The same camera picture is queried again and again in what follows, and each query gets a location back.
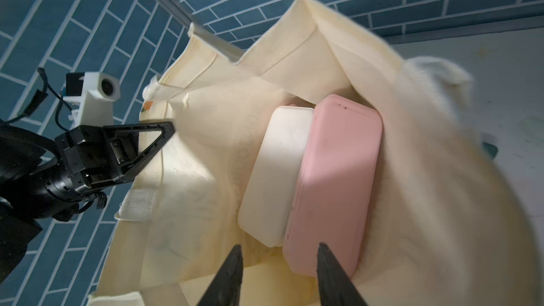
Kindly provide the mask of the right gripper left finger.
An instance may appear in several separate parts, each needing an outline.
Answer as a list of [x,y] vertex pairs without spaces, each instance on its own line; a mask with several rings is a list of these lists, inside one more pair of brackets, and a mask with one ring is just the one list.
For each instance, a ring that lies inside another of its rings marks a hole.
[[241,245],[235,245],[197,306],[238,306],[241,296],[243,270],[242,247]]

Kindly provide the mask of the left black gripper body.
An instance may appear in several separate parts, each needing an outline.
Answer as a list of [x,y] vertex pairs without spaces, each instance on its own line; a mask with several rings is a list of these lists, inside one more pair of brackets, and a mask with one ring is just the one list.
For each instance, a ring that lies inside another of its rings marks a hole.
[[138,133],[120,127],[80,126],[55,138],[74,191],[98,191],[136,177]]

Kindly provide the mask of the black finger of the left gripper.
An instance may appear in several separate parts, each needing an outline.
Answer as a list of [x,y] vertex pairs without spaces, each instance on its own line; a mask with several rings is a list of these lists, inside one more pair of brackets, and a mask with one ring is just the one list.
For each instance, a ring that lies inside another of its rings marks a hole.
[[111,178],[132,181],[174,136],[170,121],[102,128]]

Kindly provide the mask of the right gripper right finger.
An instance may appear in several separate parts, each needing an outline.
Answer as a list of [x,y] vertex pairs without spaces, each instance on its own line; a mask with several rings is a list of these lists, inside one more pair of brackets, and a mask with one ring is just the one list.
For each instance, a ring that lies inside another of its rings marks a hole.
[[368,306],[324,242],[317,252],[317,280],[321,306]]

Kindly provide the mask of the pink pencil case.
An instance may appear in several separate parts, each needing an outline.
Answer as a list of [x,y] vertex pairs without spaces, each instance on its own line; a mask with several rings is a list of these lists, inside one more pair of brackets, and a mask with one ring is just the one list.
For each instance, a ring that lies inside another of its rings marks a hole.
[[358,266],[383,133],[376,110],[341,96],[317,104],[283,242],[297,274],[315,276],[320,242]]

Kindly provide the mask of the cream canvas tote bag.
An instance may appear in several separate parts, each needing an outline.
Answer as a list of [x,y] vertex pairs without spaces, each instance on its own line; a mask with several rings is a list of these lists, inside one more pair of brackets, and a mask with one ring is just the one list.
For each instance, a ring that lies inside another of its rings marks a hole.
[[143,92],[175,134],[134,180],[90,305],[319,305],[325,243],[370,305],[542,305],[530,222],[473,126],[473,78],[317,0],[248,50],[192,25]]

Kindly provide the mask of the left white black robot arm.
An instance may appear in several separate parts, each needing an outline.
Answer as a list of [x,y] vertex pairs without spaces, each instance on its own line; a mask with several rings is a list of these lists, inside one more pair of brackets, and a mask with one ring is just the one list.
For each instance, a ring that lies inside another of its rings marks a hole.
[[1,126],[1,279],[42,231],[39,219],[67,222],[105,208],[105,189],[134,181],[174,133],[167,121],[79,126],[50,140]]

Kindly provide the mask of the white pencil case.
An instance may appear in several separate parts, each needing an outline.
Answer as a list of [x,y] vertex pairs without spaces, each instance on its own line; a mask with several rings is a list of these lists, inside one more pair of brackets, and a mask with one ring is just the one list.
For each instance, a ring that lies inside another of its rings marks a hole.
[[254,163],[237,220],[267,247],[283,244],[313,114],[312,108],[277,108]]

